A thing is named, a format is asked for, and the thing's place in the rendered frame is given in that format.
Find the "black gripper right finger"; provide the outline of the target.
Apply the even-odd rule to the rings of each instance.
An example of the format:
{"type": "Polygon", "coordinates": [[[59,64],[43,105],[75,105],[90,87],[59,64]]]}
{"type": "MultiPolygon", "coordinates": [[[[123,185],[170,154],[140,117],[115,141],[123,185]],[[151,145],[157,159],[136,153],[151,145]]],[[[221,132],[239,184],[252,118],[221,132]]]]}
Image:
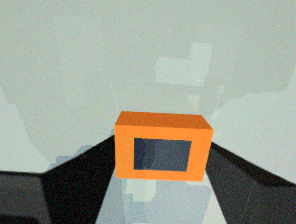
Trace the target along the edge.
{"type": "Polygon", "coordinates": [[[296,224],[296,183],[212,141],[205,170],[227,224],[296,224]]]}

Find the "orange block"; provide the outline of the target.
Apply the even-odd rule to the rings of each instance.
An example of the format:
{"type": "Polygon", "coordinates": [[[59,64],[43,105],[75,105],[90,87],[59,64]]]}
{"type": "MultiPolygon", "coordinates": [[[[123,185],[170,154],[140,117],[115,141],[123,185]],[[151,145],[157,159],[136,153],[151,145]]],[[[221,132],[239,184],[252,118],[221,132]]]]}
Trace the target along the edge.
{"type": "Polygon", "coordinates": [[[202,117],[121,111],[116,178],[203,182],[214,129],[202,117]]]}

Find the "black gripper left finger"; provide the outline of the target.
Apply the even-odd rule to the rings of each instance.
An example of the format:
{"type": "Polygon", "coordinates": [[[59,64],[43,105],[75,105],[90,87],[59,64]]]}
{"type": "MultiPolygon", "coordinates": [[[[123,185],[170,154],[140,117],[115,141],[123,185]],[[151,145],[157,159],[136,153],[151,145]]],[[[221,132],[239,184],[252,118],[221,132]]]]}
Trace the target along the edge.
{"type": "Polygon", "coordinates": [[[45,172],[0,171],[0,215],[96,224],[115,169],[115,135],[45,172]]]}

